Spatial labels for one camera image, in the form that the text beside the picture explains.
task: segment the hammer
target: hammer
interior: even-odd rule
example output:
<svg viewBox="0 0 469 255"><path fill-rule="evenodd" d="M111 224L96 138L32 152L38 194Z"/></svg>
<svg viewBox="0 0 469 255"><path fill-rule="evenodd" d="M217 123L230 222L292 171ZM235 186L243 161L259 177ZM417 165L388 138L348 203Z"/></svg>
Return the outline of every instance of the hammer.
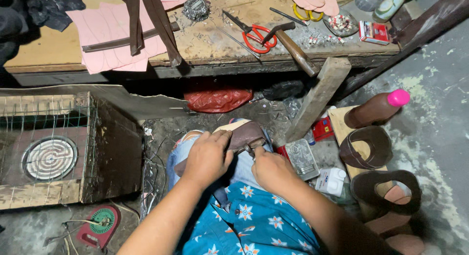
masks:
<svg viewBox="0 0 469 255"><path fill-rule="evenodd" d="M292 57L300 64L301 68L310 76L314 77L319 73L319 69L314 65L314 63L309 59L309 57L301 50L301 48L293 42L293 40L288 36L284 31L295 29L295 23L289 22L281 25L277 25L266 37L262 40L261 44L264 45L269 41L273 35L276 35L277 38L282 42L283 46L290 52Z"/></svg>

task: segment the wooden box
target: wooden box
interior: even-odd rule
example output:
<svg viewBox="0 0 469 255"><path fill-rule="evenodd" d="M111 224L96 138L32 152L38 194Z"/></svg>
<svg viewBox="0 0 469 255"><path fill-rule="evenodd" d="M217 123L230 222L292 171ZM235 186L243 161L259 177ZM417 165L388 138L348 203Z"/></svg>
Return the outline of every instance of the wooden box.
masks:
<svg viewBox="0 0 469 255"><path fill-rule="evenodd" d="M138 191L142 134L109 102L0 97L0 210L91 203Z"/></svg>

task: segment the floral shirt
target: floral shirt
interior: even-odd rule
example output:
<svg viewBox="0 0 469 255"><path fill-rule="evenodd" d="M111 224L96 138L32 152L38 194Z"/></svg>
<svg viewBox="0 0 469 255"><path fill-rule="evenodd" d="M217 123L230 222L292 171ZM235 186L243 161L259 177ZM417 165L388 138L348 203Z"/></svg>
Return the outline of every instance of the floral shirt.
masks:
<svg viewBox="0 0 469 255"><path fill-rule="evenodd" d="M212 196L180 254L319 254L309 224L284 199L242 182L225 191L229 213Z"/></svg>

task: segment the pink paper pattern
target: pink paper pattern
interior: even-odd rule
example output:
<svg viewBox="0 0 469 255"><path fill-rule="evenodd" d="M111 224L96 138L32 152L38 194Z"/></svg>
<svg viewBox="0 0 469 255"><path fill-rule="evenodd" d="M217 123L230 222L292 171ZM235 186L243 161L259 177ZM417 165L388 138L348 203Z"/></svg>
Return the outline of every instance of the pink paper pattern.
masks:
<svg viewBox="0 0 469 255"><path fill-rule="evenodd" d="M163 2L165 9L175 7L186 0ZM80 46L108 42L129 37L129 15L125 4L101 3L99 9L69 11L68 16L78 27ZM143 31L154 28L148 13L140 0L140 22ZM145 48L136 56L130 55L130 46L104 51L85 53L82 50L82 64L90 74L111 69L118 71L146 71L148 59L167 51L159 36L144 40Z"/></svg>
<svg viewBox="0 0 469 255"><path fill-rule="evenodd" d="M305 10L324 12L329 16L336 16L339 14L339 6L337 0L293 0L296 5Z"/></svg>

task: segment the white bottle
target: white bottle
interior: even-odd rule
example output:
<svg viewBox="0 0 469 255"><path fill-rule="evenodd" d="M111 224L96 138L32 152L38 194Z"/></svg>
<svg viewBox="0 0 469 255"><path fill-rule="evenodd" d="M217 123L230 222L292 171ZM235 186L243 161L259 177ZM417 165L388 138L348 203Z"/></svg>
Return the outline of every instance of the white bottle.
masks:
<svg viewBox="0 0 469 255"><path fill-rule="evenodd" d="M325 194L340 197L346 176L347 173L337 167L321 169L320 176L316 182L316 190Z"/></svg>

